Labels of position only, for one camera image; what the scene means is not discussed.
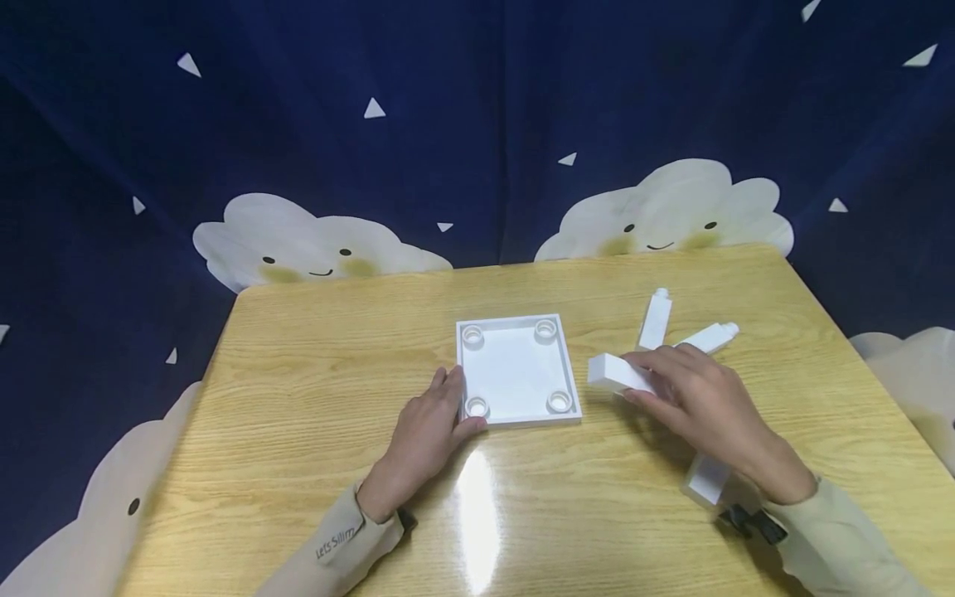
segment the white plastic block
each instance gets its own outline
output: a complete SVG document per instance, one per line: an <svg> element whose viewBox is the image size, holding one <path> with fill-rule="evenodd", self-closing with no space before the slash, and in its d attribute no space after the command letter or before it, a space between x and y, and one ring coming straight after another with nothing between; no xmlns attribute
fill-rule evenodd
<svg viewBox="0 0 955 597"><path fill-rule="evenodd" d="M619 394L623 390L644 390L656 394L650 372L634 368L613 354L598 354L587 362L587 384Z"/></svg>
<svg viewBox="0 0 955 597"><path fill-rule="evenodd" d="M735 323L713 324L698 331L681 344L692 344L706 354L712 354L730 344L738 333L739 326ZM681 490L703 507L713 508L719 503L719 497L723 493L723 486L730 478L730 472L730 467L719 460L697 454Z"/></svg>
<svg viewBox="0 0 955 597"><path fill-rule="evenodd" d="M731 472L732 469L719 460L697 454L680 490L701 506L714 508Z"/></svg>
<svg viewBox="0 0 955 597"><path fill-rule="evenodd" d="M640 340L637 342L638 347L652 351L663 346L664 338L667 335L669 312L672 307L673 301L669 300L669 291L666 288L657 288L657 291L650 297L647 316L644 318L644 326L640 330Z"/></svg>
<svg viewBox="0 0 955 597"><path fill-rule="evenodd" d="M580 422L581 403L558 314L457 322L460 416L489 425Z"/></svg>
<svg viewBox="0 0 955 597"><path fill-rule="evenodd" d="M690 336L680 344L692 344L706 354L713 354L720 350L736 337L739 333L739 326L730 322L728 324L713 324L704 330L700 330Z"/></svg>

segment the white square tray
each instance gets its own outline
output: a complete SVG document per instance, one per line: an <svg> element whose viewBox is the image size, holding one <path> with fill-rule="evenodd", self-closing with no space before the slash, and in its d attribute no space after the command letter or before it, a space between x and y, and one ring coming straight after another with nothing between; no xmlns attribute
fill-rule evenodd
<svg viewBox="0 0 955 597"><path fill-rule="evenodd" d="M465 378L462 418L483 415L489 425L581 420L556 313L457 322L457 364Z"/></svg>

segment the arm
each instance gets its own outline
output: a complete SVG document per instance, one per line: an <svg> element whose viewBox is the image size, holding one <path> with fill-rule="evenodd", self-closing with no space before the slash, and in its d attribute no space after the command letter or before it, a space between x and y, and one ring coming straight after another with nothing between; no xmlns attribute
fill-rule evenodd
<svg viewBox="0 0 955 597"><path fill-rule="evenodd" d="M256 597L340 597L398 545L405 532L398 509L486 425L474 416L456 424L463 383L460 367L437 370L428 390L401 411L385 456L338 498Z"/></svg>
<svg viewBox="0 0 955 597"><path fill-rule="evenodd" d="M763 421L735 371L686 344L624 358L669 388L624 398L753 481L763 507L789 533L778 545L783 569L814 595L929 595L849 496L813 475Z"/></svg>

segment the wood grain tabletop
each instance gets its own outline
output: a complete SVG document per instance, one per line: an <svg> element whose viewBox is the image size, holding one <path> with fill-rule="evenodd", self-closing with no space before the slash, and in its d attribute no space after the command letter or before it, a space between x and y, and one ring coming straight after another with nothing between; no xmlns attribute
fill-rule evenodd
<svg viewBox="0 0 955 597"><path fill-rule="evenodd" d="M955 482L789 264L746 245L246 290L117 595L253 594L455 363L456 321L552 312L583 422L473 441L353 594L803 594L771 548L680 493L689 446L585 385L589 357L633 349L658 287L673 299L668 342L739 325L716 359L925 584L953 594Z"/></svg>

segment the beige jacket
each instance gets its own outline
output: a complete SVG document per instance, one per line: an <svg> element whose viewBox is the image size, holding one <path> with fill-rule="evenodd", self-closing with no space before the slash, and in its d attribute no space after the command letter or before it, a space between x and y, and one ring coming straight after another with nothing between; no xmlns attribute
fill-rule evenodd
<svg viewBox="0 0 955 597"><path fill-rule="evenodd" d="M355 500L357 485L338 499L312 535L268 579L256 597L341 597L404 534L397 516L376 524ZM827 480L809 500L765 503L789 533L778 544L783 568L816 596L930 595L892 553L885 538L849 496Z"/></svg>

